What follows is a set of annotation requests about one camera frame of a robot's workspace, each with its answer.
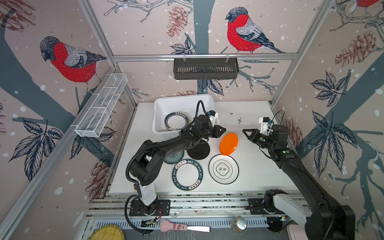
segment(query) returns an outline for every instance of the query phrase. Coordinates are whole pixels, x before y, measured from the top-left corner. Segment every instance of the orange plate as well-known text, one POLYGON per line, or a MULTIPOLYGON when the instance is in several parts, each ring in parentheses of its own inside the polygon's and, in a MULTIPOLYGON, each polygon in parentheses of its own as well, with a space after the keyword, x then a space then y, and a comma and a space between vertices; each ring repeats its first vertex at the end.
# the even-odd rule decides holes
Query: orange plate
POLYGON ((237 135, 232 133, 228 133, 225 135, 223 140, 221 140, 220 143, 220 153, 223 155, 229 155, 235 151, 237 148, 237 144, 239 142, 239 139, 237 138, 237 135))

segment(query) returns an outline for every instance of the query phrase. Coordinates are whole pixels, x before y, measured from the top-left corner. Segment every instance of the red bird illustration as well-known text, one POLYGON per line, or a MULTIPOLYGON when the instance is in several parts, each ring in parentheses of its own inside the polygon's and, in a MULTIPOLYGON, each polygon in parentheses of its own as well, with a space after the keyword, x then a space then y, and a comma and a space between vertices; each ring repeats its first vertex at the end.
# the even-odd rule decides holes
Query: red bird illustration
MULTIPOLYGON (((346 2, 349 2, 349 1, 352 1, 352 0, 345 0, 345 1, 341 2, 341 3, 339 3, 339 5, 342 5, 342 4, 344 4, 344 3, 346 3, 346 2)), ((374 4, 374 3, 377 3, 377 2, 380 1, 380 0, 353 0, 353 1, 356 2, 356 6, 357 6, 357 7, 362 7, 362 8, 365 9, 365 14, 363 15, 363 16, 365 16, 365 15, 369 14, 369 13, 367 13, 367 7, 371 6, 371 5, 374 4)))
POLYGON ((228 20, 228 41, 240 51, 269 48, 278 53, 283 53, 265 36, 263 30, 252 22, 248 11, 244 7, 231 9, 225 18, 228 20))
POLYGON ((84 48, 72 47, 60 42, 53 36, 42 40, 40 51, 44 61, 49 59, 65 78, 76 83, 87 83, 87 90, 83 92, 83 96, 86 93, 92 93, 88 90, 88 81, 96 75, 98 64, 107 59, 99 54, 88 52, 84 48))

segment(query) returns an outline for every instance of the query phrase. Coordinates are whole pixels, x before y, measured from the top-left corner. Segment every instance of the table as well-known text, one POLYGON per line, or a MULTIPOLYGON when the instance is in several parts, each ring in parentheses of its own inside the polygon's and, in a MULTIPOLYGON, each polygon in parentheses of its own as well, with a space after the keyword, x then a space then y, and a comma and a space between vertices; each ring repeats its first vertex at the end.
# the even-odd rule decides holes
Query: table
MULTIPOLYGON (((259 147, 250 142, 242 132, 243 129, 259 129, 260 117, 272 119, 273 113, 267 101, 215 102, 215 111, 219 114, 220 126, 225 127, 227 131, 218 139, 210 138, 208 141, 210 154, 207 158, 198 160, 204 174, 201 184, 191 191, 178 189, 171 177, 174 165, 163 163, 159 175, 154 181, 157 194, 240 194, 262 193, 269 189, 298 192, 292 180, 271 159, 265 157, 259 147), (212 157, 220 154, 219 144, 222 138, 230 132, 238 136, 238 147, 230 156, 239 166, 239 176, 233 183, 223 185, 212 179, 208 165, 212 157)), ((126 179, 125 169, 144 141, 150 139, 153 142, 160 142, 178 135, 154 134, 152 132, 153 118, 154 103, 139 103, 109 190, 110 194, 137 193, 133 188, 133 183, 126 179)), ((189 158, 187 151, 185 151, 183 159, 186 158, 189 158)))

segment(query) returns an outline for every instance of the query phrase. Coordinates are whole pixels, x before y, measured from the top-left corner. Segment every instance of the black circular pad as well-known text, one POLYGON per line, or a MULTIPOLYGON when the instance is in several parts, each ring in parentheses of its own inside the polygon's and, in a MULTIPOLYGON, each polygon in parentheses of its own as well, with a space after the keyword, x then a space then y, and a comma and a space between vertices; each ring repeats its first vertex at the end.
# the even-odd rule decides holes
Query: black circular pad
POLYGON ((191 158, 195 160, 202 160, 208 157, 210 150, 211 148, 209 147, 209 144, 204 140, 201 140, 198 145, 191 149, 188 149, 187 153, 191 158))

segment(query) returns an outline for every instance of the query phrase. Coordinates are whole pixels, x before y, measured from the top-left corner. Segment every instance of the white wire basket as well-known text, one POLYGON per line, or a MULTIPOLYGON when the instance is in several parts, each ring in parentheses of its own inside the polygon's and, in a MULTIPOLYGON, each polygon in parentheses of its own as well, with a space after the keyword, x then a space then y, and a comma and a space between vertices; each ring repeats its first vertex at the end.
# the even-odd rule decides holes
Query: white wire basket
POLYGON ((128 79, 113 73, 76 128, 80 137, 99 137, 128 79))

